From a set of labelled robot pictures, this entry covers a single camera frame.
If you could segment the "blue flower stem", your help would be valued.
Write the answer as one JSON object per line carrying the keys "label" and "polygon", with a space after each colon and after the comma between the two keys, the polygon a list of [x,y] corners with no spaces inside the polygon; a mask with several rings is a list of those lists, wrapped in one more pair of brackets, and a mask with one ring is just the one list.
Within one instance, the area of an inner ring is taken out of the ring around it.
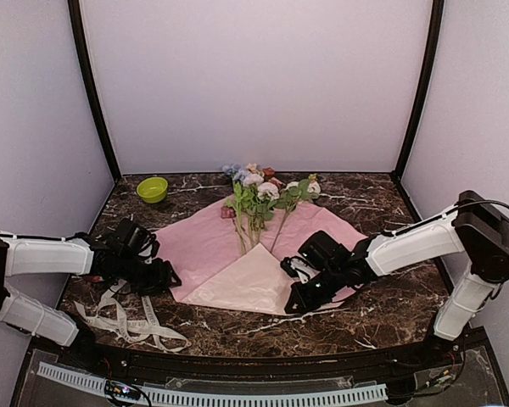
{"label": "blue flower stem", "polygon": [[223,173],[232,180],[233,198],[226,202],[226,207],[232,209],[235,214],[234,228],[240,243],[240,253],[247,253],[247,246],[243,237],[243,181],[250,174],[246,166],[239,164],[225,164],[222,167]]}

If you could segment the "white rose stem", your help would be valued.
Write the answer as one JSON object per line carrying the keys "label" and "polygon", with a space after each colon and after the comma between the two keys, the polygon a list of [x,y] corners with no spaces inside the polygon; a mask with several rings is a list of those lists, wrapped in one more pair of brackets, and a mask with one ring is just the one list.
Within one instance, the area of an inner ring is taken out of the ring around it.
{"label": "white rose stem", "polygon": [[288,217],[296,210],[300,203],[313,203],[319,198],[321,192],[322,189],[317,180],[317,174],[309,174],[300,181],[291,181],[283,188],[275,206],[276,209],[281,209],[283,211],[283,216],[270,248],[271,253],[277,245],[278,238],[281,235]]}
{"label": "white rose stem", "polygon": [[242,222],[247,252],[260,243],[279,198],[278,186],[265,181],[262,176],[250,174],[244,179]]}

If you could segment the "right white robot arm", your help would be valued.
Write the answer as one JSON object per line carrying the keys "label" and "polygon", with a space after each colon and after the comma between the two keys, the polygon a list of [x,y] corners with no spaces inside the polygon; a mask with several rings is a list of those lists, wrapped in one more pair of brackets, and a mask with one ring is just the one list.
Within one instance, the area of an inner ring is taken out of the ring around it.
{"label": "right white robot arm", "polygon": [[435,367],[450,342],[509,281],[509,205],[473,190],[426,220],[359,240],[346,248],[317,231],[281,267],[294,278],[284,310],[305,314],[330,304],[343,288],[360,289],[397,270],[431,259],[455,262],[452,291],[433,318],[431,337],[416,350],[416,360]]}

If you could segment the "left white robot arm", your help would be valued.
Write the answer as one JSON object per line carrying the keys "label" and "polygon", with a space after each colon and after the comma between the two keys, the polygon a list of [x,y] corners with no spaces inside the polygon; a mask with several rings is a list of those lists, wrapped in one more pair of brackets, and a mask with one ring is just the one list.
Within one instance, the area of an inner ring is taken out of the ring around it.
{"label": "left white robot arm", "polygon": [[[0,322],[69,348],[70,357],[85,370],[103,362],[102,349],[93,344],[95,329],[114,332],[128,343],[152,337],[166,351],[163,340],[186,338],[159,324],[148,299],[181,284],[158,251],[156,235],[129,219],[101,238],[84,232],[35,237],[0,231]],[[116,317],[87,316],[80,304],[75,314],[67,314],[14,287],[16,282],[53,282],[53,295],[59,297],[71,276],[111,284],[98,306],[114,306]]]}

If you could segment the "pink wrapping paper sheet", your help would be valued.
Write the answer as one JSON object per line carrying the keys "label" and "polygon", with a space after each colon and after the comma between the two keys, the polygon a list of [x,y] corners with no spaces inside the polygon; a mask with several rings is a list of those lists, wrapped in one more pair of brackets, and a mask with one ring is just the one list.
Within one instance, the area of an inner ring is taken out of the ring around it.
{"label": "pink wrapping paper sheet", "polygon": [[301,203],[286,216],[277,210],[260,243],[247,253],[232,220],[221,215],[220,200],[156,233],[158,256],[171,262],[182,281],[171,290],[178,303],[283,315],[293,279],[281,268],[317,231],[347,249],[364,239],[347,221],[313,203]]}

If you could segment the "beige printed ribbon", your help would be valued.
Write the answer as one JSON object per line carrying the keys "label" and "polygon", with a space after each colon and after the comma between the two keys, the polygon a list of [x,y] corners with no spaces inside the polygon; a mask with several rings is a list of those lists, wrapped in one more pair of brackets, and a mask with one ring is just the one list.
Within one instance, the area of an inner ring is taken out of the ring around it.
{"label": "beige printed ribbon", "polygon": [[141,320],[131,320],[115,295],[127,284],[119,280],[100,297],[93,315],[87,315],[85,306],[74,302],[79,316],[89,327],[113,332],[119,339],[129,344],[147,344],[166,354],[177,354],[192,343],[181,333],[162,326],[154,312],[149,296],[142,296],[142,306],[145,316]]}

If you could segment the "peach and orange flower stem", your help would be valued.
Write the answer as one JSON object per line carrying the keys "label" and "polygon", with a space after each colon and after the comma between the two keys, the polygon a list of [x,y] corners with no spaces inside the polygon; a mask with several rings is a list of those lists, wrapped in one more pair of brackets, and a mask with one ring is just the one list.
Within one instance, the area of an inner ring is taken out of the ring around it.
{"label": "peach and orange flower stem", "polygon": [[260,168],[256,163],[249,163],[246,168],[250,173],[262,176],[265,181],[269,181],[276,174],[271,167]]}

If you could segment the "mauve rose stem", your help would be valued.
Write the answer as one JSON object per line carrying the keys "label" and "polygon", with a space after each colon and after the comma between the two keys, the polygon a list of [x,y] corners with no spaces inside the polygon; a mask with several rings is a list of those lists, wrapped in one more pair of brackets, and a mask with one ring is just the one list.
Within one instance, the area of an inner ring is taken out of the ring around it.
{"label": "mauve rose stem", "polygon": [[241,228],[241,221],[237,217],[237,213],[233,208],[223,206],[221,208],[221,218],[222,219],[229,219],[232,221],[234,225],[234,230],[238,236],[239,245],[240,245],[240,253],[246,254],[247,248],[246,244],[243,238],[242,228]]}

